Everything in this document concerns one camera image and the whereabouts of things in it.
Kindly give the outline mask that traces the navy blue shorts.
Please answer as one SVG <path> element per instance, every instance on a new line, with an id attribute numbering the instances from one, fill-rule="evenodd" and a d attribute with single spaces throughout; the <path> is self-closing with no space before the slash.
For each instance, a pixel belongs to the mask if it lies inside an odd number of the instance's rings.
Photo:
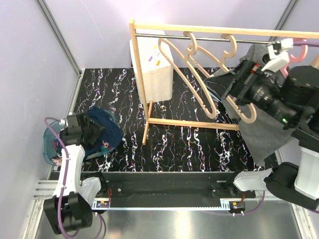
<path id="1" fill-rule="evenodd" d="M 111 147 L 116 148 L 122 142 L 124 137 L 123 131 L 118 126 L 116 118 L 110 111 L 103 110 L 97 106 L 93 106 L 86 114 L 94 120 L 96 123 L 104 127 L 103 132 L 100 135 L 99 140 L 92 147 L 85 149 L 85 157 L 98 150 L 102 144 L 102 141 L 107 142 Z"/>

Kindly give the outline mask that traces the beige hanger of comic shorts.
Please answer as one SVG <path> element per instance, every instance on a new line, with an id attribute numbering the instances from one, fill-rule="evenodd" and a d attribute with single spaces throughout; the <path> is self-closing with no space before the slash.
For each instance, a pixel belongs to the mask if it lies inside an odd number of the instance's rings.
<path id="1" fill-rule="evenodd" d="M 223 51 L 221 59 L 218 59 L 215 55 L 213 55 L 210 51 L 207 49 L 199 46 L 197 44 L 196 38 L 194 36 L 191 36 L 191 32 L 184 32 L 184 35 L 189 36 L 189 38 L 192 40 L 192 43 L 188 46 L 188 54 L 187 54 L 187 60 L 186 62 L 193 63 L 200 72 L 206 76 L 207 78 L 212 78 L 212 75 L 209 75 L 209 73 L 194 59 L 194 55 L 200 51 L 207 55 L 211 60 L 213 60 L 221 70 L 223 70 L 224 74 L 220 76 L 233 76 L 234 74 L 226 67 L 225 61 L 228 58 L 232 58 L 237 53 L 237 41 L 235 37 L 232 34 L 221 34 L 221 38 L 225 40 L 229 40 L 232 46 L 232 51 L 228 52 L 226 50 Z M 253 123 L 257 119 L 257 111 L 252 103 L 248 105 L 248 108 L 250 110 L 250 117 L 247 117 L 242 110 L 239 108 L 239 106 L 235 103 L 235 98 L 233 96 L 227 96 L 226 97 L 227 102 L 230 104 L 230 106 L 233 108 L 233 110 L 236 112 L 236 114 L 240 117 L 240 119 L 248 124 Z"/>

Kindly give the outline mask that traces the colourful comic print shorts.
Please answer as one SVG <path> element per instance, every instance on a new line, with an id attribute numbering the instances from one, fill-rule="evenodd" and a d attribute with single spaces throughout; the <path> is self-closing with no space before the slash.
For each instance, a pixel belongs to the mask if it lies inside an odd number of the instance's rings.
<path id="1" fill-rule="evenodd" d="M 53 142 L 53 147 L 54 147 L 55 153 L 53 154 L 53 156 L 50 157 L 50 161 L 53 163 L 53 165 L 61 166 L 61 164 L 62 164 L 62 146 L 58 142 L 58 140 L 55 139 Z M 114 151 L 114 149 L 115 148 L 111 147 L 107 142 L 102 141 L 100 148 L 98 150 L 95 150 L 93 153 L 89 154 L 88 156 L 86 156 L 83 160 L 85 161 L 88 159 L 102 156 L 104 154 L 111 153 L 112 151 Z"/>

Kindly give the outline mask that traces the grey shorts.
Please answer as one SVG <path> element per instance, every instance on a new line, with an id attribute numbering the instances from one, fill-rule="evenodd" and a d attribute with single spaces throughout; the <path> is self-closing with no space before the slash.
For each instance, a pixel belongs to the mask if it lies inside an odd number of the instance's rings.
<path id="1" fill-rule="evenodd" d="M 253 44 L 246 55 L 240 58 L 240 62 L 244 59 L 264 66 L 269 61 L 268 50 L 265 45 Z M 281 123 L 256 106 L 257 119 L 252 124 L 247 124 L 241 121 L 227 100 L 222 100 L 222 104 L 231 119 L 239 120 L 241 136 L 257 166 L 264 166 L 264 160 L 268 156 L 293 139 L 291 134 L 294 128 L 283 130 Z"/>

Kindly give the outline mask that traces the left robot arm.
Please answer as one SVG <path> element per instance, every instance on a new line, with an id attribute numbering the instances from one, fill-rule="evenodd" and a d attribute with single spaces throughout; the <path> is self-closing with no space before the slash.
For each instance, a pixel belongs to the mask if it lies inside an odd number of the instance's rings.
<path id="1" fill-rule="evenodd" d="M 65 239 L 73 239 L 81 229 L 92 225 L 91 205 L 95 197 L 103 197 L 108 190 L 108 185 L 99 177 L 80 182 L 85 150 L 95 144 L 104 127 L 86 113 L 70 114 L 60 123 L 65 124 L 61 136 L 46 124 L 60 142 L 63 152 L 56 188 L 52 197 L 44 200 L 43 209 L 53 232 Z"/>

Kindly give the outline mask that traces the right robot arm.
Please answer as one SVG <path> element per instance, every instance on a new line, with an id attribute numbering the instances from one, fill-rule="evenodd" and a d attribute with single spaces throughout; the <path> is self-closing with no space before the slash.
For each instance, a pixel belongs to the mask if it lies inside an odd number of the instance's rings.
<path id="1" fill-rule="evenodd" d="M 218 99 L 253 105 L 256 120 L 241 120 L 240 131 L 252 138 L 254 148 L 265 158 L 274 151 L 273 143 L 284 137 L 298 140 L 300 163 L 283 162 L 265 173 L 240 172 L 226 185 L 231 197 L 247 190 L 268 190 L 274 196 L 311 211 L 319 208 L 319 71 L 312 66 L 293 68 L 283 84 L 277 82 L 281 65 L 269 61 L 260 65 L 243 60 L 236 68 L 204 80 Z"/>

